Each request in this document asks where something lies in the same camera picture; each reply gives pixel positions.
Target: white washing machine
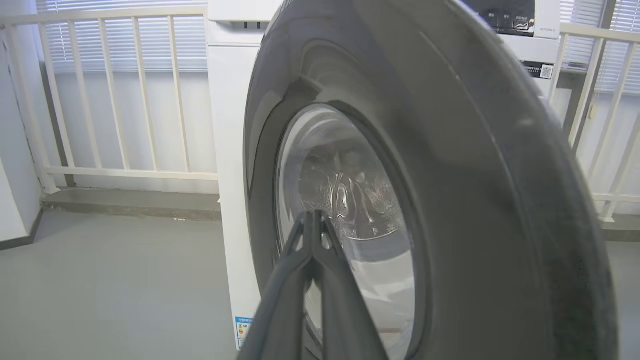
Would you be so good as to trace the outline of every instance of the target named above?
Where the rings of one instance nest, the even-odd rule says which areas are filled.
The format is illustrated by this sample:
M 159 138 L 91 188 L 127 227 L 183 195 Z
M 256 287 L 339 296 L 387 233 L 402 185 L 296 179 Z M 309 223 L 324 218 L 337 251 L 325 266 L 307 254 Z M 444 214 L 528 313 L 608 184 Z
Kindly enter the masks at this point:
M 335 222 L 391 359 L 610 351 L 610 279 L 592 204 L 539 99 L 558 52 L 558 1 L 278 3 L 209 1 L 237 347 L 293 220 L 311 207 Z M 569 263 L 588 263 L 589 291 L 574 286 L 581 269 L 556 264 L 560 237 Z M 325 331 L 318 295 L 311 284 L 310 358 L 321 357 Z M 594 327 L 557 317 L 576 301 Z M 600 331 L 613 335 L 597 340 Z

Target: qr code sticker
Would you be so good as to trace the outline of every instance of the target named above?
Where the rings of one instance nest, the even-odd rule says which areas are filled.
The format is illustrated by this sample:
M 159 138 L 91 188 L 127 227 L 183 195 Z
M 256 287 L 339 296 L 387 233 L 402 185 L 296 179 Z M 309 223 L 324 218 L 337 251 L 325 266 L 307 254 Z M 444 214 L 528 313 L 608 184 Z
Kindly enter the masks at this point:
M 540 71 L 540 78 L 550 79 L 553 73 L 554 73 L 553 65 L 542 65 L 542 70 Z

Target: railing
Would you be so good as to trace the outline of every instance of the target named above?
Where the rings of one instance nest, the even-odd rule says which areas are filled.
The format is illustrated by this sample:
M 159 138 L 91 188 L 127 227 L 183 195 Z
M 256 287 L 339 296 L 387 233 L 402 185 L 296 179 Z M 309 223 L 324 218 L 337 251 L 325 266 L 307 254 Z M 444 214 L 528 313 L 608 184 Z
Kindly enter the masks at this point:
M 52 193 L 58 191 L 52 174 L 67 175 L 89 175 L 89 176 L 116 176 L 116 177 L 144 177 L 155 179 L 183 179 L 183 180 L 206 180 L 217 181 L 218 175 L 214 173 L 192 172 L 189 164 L 189 150 L 186 137 L 184 110 L 182 107 L 182 94 L 180 92 L 180 72 L 178 69 L 177 49 L 175 41 L 174 17 L 192 17 L 201 16 L 206 18 L 206 6 L 183 6 L 173 8 L 152 8 L 152 9 L 131 9 L 131 10 L 107 10 L 99 12 L 61 12 L 61 13 L 45 13 L 40 15 L 25 15 L 16 17 L 0 18 L 0 28 L 6 30 L 6 43 L 8 52 L 10 53 L 12 68 L 15 71 L 15 86 L 19 93 L 19 101 L 21 103 L 22 116 L 28 123 L 27 130 L 29 139 L 35 143 L 33 149 L 36 159 L 36 169 L 38 175 L 43 181 L 45 191 Z M 171 45 L 171 59 L 173 68 L 173 82 L 175 89 L 175 101 L 177 104 L 176 119 L 179 122 L 180 137 L 182 143 L 182 158 L 184 160 L 184 171 L 162 171 L 157 163 L 156 141 L 154 139 L 153 122 L 151 119 L 151 110 L 149 106 L 147 76 L 145 74 L 145 62 L 142 54 L 142 45 L 140 38 L 140 18 L 160 18 L 165 17 L 168 20 L 169 41 Z M 140 91 L 143 99 L 143 109 L 145 114 L 145 125 L 148 141 L 150 144 L 150 155 L 152 158 L 153 170 L 135 170 L 129 165 L 129 154 L 124 142 L 123 124 L 118 103 L 115 97 L 114 71 L 111 64 L 111 55 L 109 52 L 109 44 L 107 39 L 107 31 L 105 27 L 106 19 L 131 19 L 133 25 L 134 41 L 136 48 L 136 56 L 138 61 L 138 75 L 140 79 Z M 104 168 L 100 154 L 98 152 L 97 136 L 95 126 L 92 119 L 92 113 L 89 105 L 86 84 L 84 80 L 84 72 L 81 63 L 81 56 L 78 47 L 76 21 L 78 20 L 97 20 L 100 29 L 100 41 L 102 42 L 102 50 L 104 52 L 104 62 L 106 68 L 106 78 L 108 82 L 109 95 L 111 97 L 111 111 L 115 120 L 116 135 L 120 146 L 120 155 L 124 168 Z M 47 33 L 45 25 L 49 23 L 66 23 L 68 25 L 69 35 L 72 45 L 72 56 L 76 70 L 77 84 L 80 90 L 80 101 L 84 113 L 84 122 L 88 130 L 88 138 L 91 145 L 91 152 L 95 167 L 77 167 L 72 154 L 71 144 L 65 123 L 65 116 L 62 111 L 60 101 L 60 93 L 56 84 L 56 75 L 54 73 L 51 52 L 47 43 Z M 64 148 L 66 163 L 68 166 L 55 167 L 51 165 L 50 159 L 45 150 L 45 142 L 43 139 L 41 124 L 38 123 L 36 114 L 36 104 L 33 94 L 28 87 L 28 74 L 23 66 L 25 59 L 23 57 L 22 42 L 17 31 L 19 26 L 35 25 L 40 32 L 42 54 L 47 69 L 47 77 L 51 88 L 51 97 L 55 115 L 60 129 L 60 138 Z
M 595 149 L 595 154 L 591 163 L 586 166 L 584 169 L 584 174 L 589 182 L 593 181 L 594 174 L 597 170 L 603 169 L 603 164 L 605 161 L 611 161 L 611 159 L 607 159 L 602 154 L 603 149 L 607 149 L 610 146 L 612 140 L 612 128 L 614 126 L 614 119 L 616 117 L 618 106 L 620 105 L 620 100 L 623 96 L 625 82 L 627 80 L 627 76 L 629 74 L 629 70 L 631 68 L 631 64 L 633 61 L 634 54 L 636 50 L 639 48 L 640 44 L 640 34 L 636 33 L 627 33 L 623 31 L 613 31 L 608 29 L 598 29 L 598 28 L 590 28 L 588 26 L 581 26 L 575 24 L 562 24 L 561 33 L 563 34 L 561 43 L 560 43 L 560 51 L 557 57 L 557 64 L 561 64 L 564 56 L 566 54 L 566 48 L 568 44 L 568 39 L 570 37 L 581 37 L 581 38 L 592 38 L 594 39 L 593 51 L 591 53 L 591 61 L 589 62 L 586 77 L 584 81 L 584 86 L 582 87 L 582 93 L 580 95 L 580 101 L 577 106 L 577 110 L 575 112 L 575 117 L 573 119 L 573 123 L 571 126 L 571 131 L 569 132 L 569 143 L 571 146 L 574 146 L 579 143 L 581 136 L 581 128 L 583 125 L 583 119 L 585 119 L 585 112 L 589 108 L 588 99 L 590 93 L 594 89 L 594 81 L 596 81 L 596 68 L 598 67 L 598 63 L 600 62 L 600 58 L 602 56 L 602 49 L 604 49 L 606 43 L 608 41 L 613 42 L 622 42 L 627 43 L 628 49 L 625 55 L 623 69 L 620 74 L 620 79 L 616 86 L 616 89 L 613 93 L 611 107 L 607 113 L 607 117 L 604 121 L 604 127 L 602 133 L 598 134 L 598 141 Z M 556 66 L 557 71 L 555 71 L 554 76 L 552 78 L 552 93 L 550 94 L 550 99 L 553 99 L 555 95 L 556 86 L 559 79 L 560 66 Z M 637 116 L 632 128 L 629 140 L 625 145 L 625 149 L 623 151 L 620 165 L 618 169 L 615 171 L 613 181 L 610 187 L 610 190 L 606 193 L 594 193 L 593 200 L 594 201 L 604 201 L 604 206 L 600 211 L 600 218 L 607 222 L 612 222 L 612 216 L 616 210 L 616 206 L 621 202 L 640 202 L 640 196 L 636 195 L 624 195 L 621 192 L 626 185 L 629 175 L 632 170 L 632 166 L 634 164 L 635 157 L 637 156 L 640 149 L 640 115 Z

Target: open washing machine door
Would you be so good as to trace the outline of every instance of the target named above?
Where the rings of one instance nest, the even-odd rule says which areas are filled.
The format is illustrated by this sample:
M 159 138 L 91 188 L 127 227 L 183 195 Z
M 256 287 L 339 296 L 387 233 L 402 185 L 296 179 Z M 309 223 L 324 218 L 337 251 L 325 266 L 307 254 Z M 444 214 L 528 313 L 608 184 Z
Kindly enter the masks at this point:
M 573 155 L 502 42 L 450 0 L 286 0 L 244 127 L 264 291 L 329 214 L 389 359 L 615 359 L 609 265 Z M 306 356 L 322 358 L 321 290 Z

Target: white venetian blind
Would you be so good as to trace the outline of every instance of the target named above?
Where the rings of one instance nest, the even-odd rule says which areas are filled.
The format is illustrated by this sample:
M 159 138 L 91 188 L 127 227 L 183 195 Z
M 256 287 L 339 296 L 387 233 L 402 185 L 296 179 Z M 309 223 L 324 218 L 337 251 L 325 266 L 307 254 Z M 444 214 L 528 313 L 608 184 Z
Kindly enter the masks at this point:
M 37 0 L 38 13 L 121 10 L 168 6 L 206 6 L 207 0 Z M 145 70 L 172 69 L 168 19 L 142 18 L 140 38 Z M 104 55 L 97 20 L 75 22 L 84 71 L 104 71 Z M 175 17 L 175 39 L 180 70 L 206 71 L 207 55 L 202 17 Z M 131 19 L 106 19 L 105 27 L 114 71 L 136 71 L 136 46 Z M 49 23 L 47 41 L 55 72 L 73 72 L 74 60 L 66 22 Z
M 605 0 L 560 0 L 560 21 L 599 27 Z M 586 70 L 591 60 L 593 39 L 570 37 L 563 67 Z
M 617 0 L 611 29 L 640 33 L 640 0 Z M 628 45 L 609 42 L 605 48 L 596 89 L 614 91 L 620 80 Z M 640 95 L 640 52 L 636 51 L 627 76 L 624 92 Z

